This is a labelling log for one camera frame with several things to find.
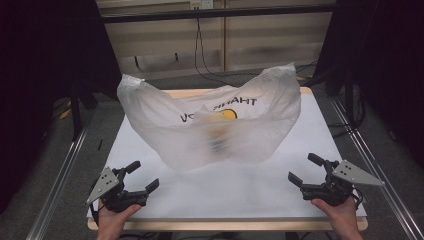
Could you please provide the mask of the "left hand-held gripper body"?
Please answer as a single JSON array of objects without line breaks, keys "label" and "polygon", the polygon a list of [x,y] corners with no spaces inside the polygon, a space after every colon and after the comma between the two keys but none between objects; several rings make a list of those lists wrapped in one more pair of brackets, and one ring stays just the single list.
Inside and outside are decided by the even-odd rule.
[{"label": "left hand-held gripper body", "polygon": [[134,204],[145,206],[148,198],[146,190],[129,192],[124,189],[124,178],[128,174],[125,168],[105,167],[95,180],[86,204],[92,205],[94,201],[100,200],[109,211],[116,213]]}]

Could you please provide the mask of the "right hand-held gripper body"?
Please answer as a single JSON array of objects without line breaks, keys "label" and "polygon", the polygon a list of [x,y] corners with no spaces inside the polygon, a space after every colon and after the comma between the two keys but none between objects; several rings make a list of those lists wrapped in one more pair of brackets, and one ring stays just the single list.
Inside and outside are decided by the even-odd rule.
[{"label": "right hand-held gripper body", "polygon": [[313,160],[326,171],[325,181],[319,185],[300,182],[304,200],[321,199],[330,206],[339,206],[353,195],[357,184],[384,186],[385,182],[347,160],[341,162]]}]

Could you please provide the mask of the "white printed plastic bag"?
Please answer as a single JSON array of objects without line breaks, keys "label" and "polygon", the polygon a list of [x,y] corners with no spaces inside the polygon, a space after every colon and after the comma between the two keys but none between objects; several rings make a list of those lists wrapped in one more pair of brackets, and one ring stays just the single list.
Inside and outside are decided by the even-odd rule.
[{"label": "white printed plastic bag", "polygon": [[265,69],[238,88],[180,98],[124,75],[117,96],[134,131],[175,170],[265,161],[301,113],[292,64]]}]

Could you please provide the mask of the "person's left hand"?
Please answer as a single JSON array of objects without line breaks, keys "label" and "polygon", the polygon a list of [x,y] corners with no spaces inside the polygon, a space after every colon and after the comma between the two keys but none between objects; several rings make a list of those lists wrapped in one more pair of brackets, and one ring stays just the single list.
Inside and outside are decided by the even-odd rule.
[{"label": "person's left hand", "polygon": [[116,213],[105,207],[99,209],[98,232],[96,240],[118,240],[125,222],[141,209],[140,205],[134,204],[126,210]]}]

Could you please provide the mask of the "person's right hand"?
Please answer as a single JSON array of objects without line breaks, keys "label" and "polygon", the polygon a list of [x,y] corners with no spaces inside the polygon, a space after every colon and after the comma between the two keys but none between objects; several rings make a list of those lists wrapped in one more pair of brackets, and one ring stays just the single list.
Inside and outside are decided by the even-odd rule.
[{"label": "person's right hand", "polygon": [[340,240],[364,240],[356,216],[356,202],[349,197],[339,206],[331,206],[322,199],[313,199],[311,203],[323,211]]}]

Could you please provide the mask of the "black metal stand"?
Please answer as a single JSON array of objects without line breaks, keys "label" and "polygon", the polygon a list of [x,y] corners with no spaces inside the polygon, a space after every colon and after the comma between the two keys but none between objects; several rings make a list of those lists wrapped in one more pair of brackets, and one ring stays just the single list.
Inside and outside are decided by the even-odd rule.
[{"label": "black metal stand", "polygon": [[82,131],[82,121],[79,107],[79,98],[77,94],[77,88],[75,86],[71,87],[70,91],[70,103],[71,103],[71,112],[72,112],[72,122],[73,122],[73,141],[76,141]]},{"label": "black metal stand", "polygon": [[349,125],[353,126],[353,79],[350,70],[347,70],[345,79],[345,112]]}]

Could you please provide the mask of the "yellow floor item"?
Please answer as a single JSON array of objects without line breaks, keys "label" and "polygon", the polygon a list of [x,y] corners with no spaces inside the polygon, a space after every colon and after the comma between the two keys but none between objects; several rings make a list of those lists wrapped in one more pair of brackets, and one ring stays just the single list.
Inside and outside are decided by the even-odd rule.
[{"label": "yellow floor item", "polygon": [[63,112],[61,114],[59,114],[59,119],[65,119],[71,112],[71,107],[72,107],[72,103],[71,101],[69,101],[66,105],[66,107],[64,108]]}]

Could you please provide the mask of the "black curtain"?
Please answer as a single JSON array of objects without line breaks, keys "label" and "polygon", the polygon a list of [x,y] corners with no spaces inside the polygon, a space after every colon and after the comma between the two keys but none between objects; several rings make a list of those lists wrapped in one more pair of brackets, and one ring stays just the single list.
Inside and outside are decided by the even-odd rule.
[{"label": "black curtain", "polygon": [[41,151],[53,104],[116,97],[121,72],[96,0],[0,0],[0,214]]},{"label": "black curtain", "polygon": [[336,0],[314,77],[357,83],[424,168],[424,0]]}]

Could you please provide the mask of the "black horizontal bar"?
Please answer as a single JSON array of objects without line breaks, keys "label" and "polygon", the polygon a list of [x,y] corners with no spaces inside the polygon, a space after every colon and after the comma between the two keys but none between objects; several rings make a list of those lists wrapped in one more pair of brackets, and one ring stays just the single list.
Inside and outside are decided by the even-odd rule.
[{"label": "black horizontal bar", "polygon": [[157,12],[157,13],[102,15],[101,21],[103,23],[110,24],[110,23],[186,20],[186,19],[221,18],[221,17],[244,17],[244,16],[260,16],[260,15],[279,15],[279,14],[323,13],[323,12],[332,12],[335,9],[336,9],[336,4],[333,3],[333,4],[293,5],[293,6],[255,7],[255,8],[186,10],[186,11]]}]

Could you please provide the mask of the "metal floor rail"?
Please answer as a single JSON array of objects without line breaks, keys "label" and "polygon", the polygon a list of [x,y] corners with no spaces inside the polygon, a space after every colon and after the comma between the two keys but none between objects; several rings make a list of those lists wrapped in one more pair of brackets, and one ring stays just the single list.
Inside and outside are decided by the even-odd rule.
[{"label": "metal floor rail", "polygon": [[55,178],[55,181],[50,189],[50,192],[44,201],[44,204],[39,211],[35,222],[33,223],[26,240],[43,240],[47,228],[52,220],[54,212],[57,208],[58,202],[68,181],[69,175],[72,171],[73,165],[78,157],[80,149],[85,141],[88,128],[92,123],[95,111],[89,110],[85,117],[82,128],[76,135],[75,139],[71,142],[69,150],[64,158],[61,168]]},{"label": "metal floor rail", "polygon": [[376,160],[372,151],[366,144],[359,130],[357,128],[354,128],[349,123],[347,117],[347,110],[345,109],[345,107],[336,98],[331,98],[330,101],[339,119],[343,124],[346,125],[349,137],[351,138],[353,144],[355,145],[357,151],[361,155],[361,158],[365,162],[371,174],[385,183],[385,185],[380,188],[380,191],[382,192],[382,195],[384,196],[385,200],[387,201],[388,205],[396,216],[401,227],[405,231],[408,239],[424,240],[424,233],[421,231],[420,227],[415,221],[415,218],[413,217],[405,203],[402,201],[394,187],[392,186],[383,169],[378,164],[378,161]]}]

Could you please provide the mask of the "white wall socket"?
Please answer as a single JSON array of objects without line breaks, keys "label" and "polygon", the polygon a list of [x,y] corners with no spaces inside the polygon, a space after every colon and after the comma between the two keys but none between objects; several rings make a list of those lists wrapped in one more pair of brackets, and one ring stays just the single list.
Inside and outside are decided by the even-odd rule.
[{"label": "white wall socket", "polygon": [[209,10],[214,8],[213,0],[190,0],[192,10]]}]

